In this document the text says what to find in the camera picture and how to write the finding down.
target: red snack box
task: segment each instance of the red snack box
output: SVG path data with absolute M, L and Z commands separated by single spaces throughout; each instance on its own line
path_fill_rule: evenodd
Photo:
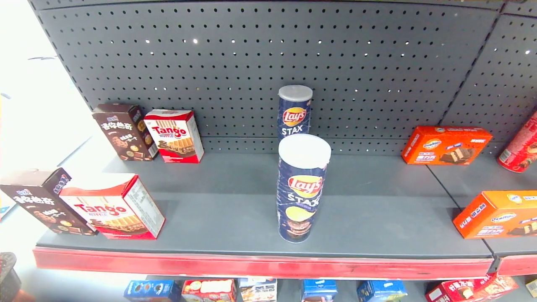
M 187 302 L 235 302 L 237 288 L 233 279 L 187 280 L 182 296 Z
M 81 175 L 60 197 L 109 239 L 157 239 L 164 216 L 132 173 Z
M 482 279 L 451 280 L 440 283 L 425 295 L 427 302 L 491 301 L 517 289 L 513 278 L 487 274 Z
M 524 172 L 534 161 L 537 161 L 537 112 L 498 157 L 500 166 L 517 173 Z
M 157 154 L 138 105 L 100 104 L 93 118 L 121 160 L 152 161 Z
M 199 163 L 204 154 L 194 111 L 153 109 L 144 118 L 164 162 Z
M 95 235 L 96 230 L 58 196 L 70 180 L 63 168 L 25 170 L 3 178 L 0 189 L 54 233 Z
M 417 126 L 401 155 L 407 164 L 470 164 L 491 139 L 479 127 Z

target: lay's logo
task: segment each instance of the lay's logo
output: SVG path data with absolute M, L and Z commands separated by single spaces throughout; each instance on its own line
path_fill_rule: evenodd
M 300 107 L 292 107 L 284 112 L 284 124 L 288 127 L 293 127 L 304 120 L 306 117 L 306 109 Z
M 323 178 L 314 175 L 295 175 L 289 178 L 289 188 L 300 197 L 313 198 L 319 194 L 323 186 Z
M 498 215 L 494 218 L 492 218 L 490 221 L 494 222 L 495 224 L 500 224 L 502 222 L 509 221 L 513 218 L 515 218 L 517 215 L 513 212 L 503 213 L 501 215 Z
M 423 144 L 423 147 L 427 150 L 432 150 L 440 146 L 441 143 L 442 141 L 439 139 L 432 139 L 432 140 L 427 141 L 425 144 Z

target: lay's stax can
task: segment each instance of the lay's stax can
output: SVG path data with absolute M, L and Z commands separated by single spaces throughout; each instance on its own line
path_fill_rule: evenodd
M 302 85 L 288 85 L 280 88 L 278 95 L 278 139 L 291 134 L 308 133 L 313 90 Z
M 282 238 L 300 243 L 309 236 L 323 193 L 324 175 L 332 150 L 311 134 L 292 134 L 278 147 L 276 205 Z

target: black object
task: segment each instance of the black object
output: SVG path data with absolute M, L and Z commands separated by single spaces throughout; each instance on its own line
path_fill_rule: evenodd
M 14 253 L 0 253 L 0 302 L 12 302 L 20 290 L 20 279 L 14 266 Z

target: orange snack box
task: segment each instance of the orange snack box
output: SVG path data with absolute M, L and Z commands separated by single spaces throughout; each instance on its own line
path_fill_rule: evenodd
M 483 191 L 453 224 L 465 239 L 537 236 L 537 191 Z
M 407 164 L 470 164 L 491 139 L 480 127 L 417 126 L 401 155 Z

